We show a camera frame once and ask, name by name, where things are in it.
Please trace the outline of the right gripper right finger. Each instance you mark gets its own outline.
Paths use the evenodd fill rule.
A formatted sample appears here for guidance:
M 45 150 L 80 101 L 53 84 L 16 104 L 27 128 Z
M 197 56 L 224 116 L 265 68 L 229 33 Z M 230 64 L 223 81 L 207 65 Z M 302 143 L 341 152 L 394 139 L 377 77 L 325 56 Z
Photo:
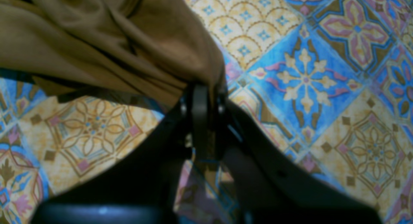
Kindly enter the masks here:
M 309 175 L 280 152 L 224 89 L 214 95 L 215 154 L 233 178 L 237 224 L 381 224 L 364 202 Z

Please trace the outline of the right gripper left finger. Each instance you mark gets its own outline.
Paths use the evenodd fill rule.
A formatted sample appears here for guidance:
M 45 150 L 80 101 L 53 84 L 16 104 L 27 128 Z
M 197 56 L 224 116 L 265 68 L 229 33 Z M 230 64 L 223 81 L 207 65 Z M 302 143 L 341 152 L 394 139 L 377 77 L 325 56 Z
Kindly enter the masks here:
M 208 110 L 208 88 L 190 85 L 150 135 L 91 180 L 41 202 L 32 224 L 178 224 L 174 203 L 182 167 L 195 148 L 195 102 Z

